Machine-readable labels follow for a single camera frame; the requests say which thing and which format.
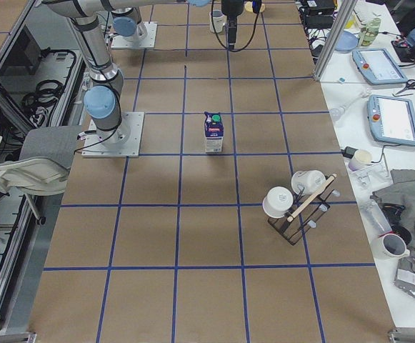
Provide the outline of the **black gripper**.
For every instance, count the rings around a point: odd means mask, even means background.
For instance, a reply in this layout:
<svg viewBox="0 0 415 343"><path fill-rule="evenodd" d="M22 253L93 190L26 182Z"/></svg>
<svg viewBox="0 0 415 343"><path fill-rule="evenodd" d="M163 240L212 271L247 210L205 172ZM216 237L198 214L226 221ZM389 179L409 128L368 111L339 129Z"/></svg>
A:
<svg viewBox="0 0 415 343"><path fill-rule="evenodd" d="M221 0L221 11L226 16L227 49L234 50L237 35L237 18L244 11L243 0Z"/></svg>

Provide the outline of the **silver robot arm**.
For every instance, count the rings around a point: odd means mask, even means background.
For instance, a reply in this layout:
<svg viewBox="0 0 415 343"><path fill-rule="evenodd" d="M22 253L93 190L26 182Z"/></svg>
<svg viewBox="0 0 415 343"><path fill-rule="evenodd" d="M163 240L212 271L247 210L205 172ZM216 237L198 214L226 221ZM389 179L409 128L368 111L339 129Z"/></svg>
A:
<svg viewBox="0 0 415 343"><path fill-rule="evenodd" d="M49 9L69 20L81 54L89 67L93 86L84 95L84 108L96 127L95 144L109 151L123 149L130 140L132 129L126 122L120 106L124 77L113 62L111 52L100 28L98 13L107 11L114 21L122 21L124 28L114 25L120 36L139 35L140 8L166 1L44 1Z"/></svg>
<svg viewBox="0 0 415 343"><path fill-rule="evenodd" d="M147 37L148 32L142 21L139 7L117 9L111 13L114 31L119 36L135 44Z"/></svg>

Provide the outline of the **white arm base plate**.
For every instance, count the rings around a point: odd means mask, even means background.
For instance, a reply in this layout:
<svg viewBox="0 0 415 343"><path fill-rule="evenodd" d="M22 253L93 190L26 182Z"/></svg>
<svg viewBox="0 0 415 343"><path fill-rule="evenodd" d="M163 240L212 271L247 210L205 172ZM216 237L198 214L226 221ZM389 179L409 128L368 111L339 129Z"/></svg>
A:
<svg viewBox="0 0 415 343"><path fill-rule="evenodd" d="M111 48L115 50L153 49L156 41L157 23L143 21L137 24L127 18L114 19Z"/></svg>
<svg viewBox="0 0 415 343"><path fill-rule="evenodd" d="M101 143L111 135L111 131L97 130L94 120L89 123L89 130L96 133L86 136L81 155L86 158L113 158L113 157L138 157L141 143L141 134L144 125L144 112L123 111L121 113L121 125L114 135Z"/></svg>

